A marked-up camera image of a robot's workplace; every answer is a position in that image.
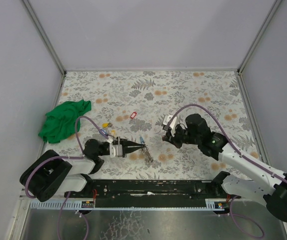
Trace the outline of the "red outlined key tag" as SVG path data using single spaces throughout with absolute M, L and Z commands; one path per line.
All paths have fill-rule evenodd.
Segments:
M 130 119 L 134 119 L 136 116 L 137 116 L 137 112 L 134 111 L 134 112 L 130 115 Z

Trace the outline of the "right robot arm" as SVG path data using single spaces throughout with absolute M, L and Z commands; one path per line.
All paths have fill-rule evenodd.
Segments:
M 248 177 L 242 180 L 230 173 L 219 173 L 214 180 L 227 194 L 257 202 L 278 220 L 287 223 L 286 172 L 241 150 L 223 134 L 211 131 L 206 120 L 198 113 L 187 116 L 183 126 L 174 115 L 165 116 L 162 124 L 166 131 L 163 141 L 178 149 L 184 144 L 196 145 L 205 156 L 225 163 Z

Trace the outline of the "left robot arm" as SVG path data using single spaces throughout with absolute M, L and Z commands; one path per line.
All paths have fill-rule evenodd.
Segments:
M 124 158 L 145 147 L 144 143 L 110 137 L 107 141 L 87 140 L 80 157 L 60 156 L 51 149 L 24 171 L 19 182 L 27 197 L 46 202 L 55 195 L 82 191 L 86 175 L 97 173 L 105 163 L 101 156 Z

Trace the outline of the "yellow key tag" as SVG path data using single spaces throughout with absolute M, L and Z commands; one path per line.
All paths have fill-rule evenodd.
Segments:
M 109 126 L 109 123 L 108 123 L 108 122 L 102 124 L 102 127 L 103 127 L 103 128 L 107 128 L 108 126 Z
M 116 131 L 115 131 L 115 130 L 111 130 L 111 131 L 110 131 L 110 134 L 113 135 L 113 136 L 115 136 L 115 135 L 116 135 Z

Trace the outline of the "floral patterned tablecloth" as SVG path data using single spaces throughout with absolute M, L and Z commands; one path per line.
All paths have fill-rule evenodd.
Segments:
M 70 71 L 60 103 L 91 101 L 76 135 L 47 144 L 61 156 L 79 156 L 87 140 L 103 140 L 98 128 L 130 141 L 143 138 L 146 149 L 125 158 L 104 158 L 96 179 L 211 180 L 220 171 L 242 178 L 230 165 L 203 155 L 197 146 L 176 148 L 164 142 L 165 116 L 178 113 L 178 122 L 197 113 L 212 131 L 225 131 L 242 150 L 260 158 L 239 82 L 234 71 Z M 137 112 L 134 119 L 130 115 Z

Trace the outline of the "green crumpled cloth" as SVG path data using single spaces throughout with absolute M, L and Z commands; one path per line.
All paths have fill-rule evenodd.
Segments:
M 91 110 L 90 100 L 65 101 L 45 114 L 46 119 L 38 136 L 45 143 L 60 143 L 75 134 L 77 118 Z

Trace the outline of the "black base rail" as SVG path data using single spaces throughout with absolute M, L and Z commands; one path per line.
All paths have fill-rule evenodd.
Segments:
M 206 200 L 226 200 L 228 194 L 212 180 L 91 179 L 70 198 L 94 199 L 96 208 L 200 208 Z

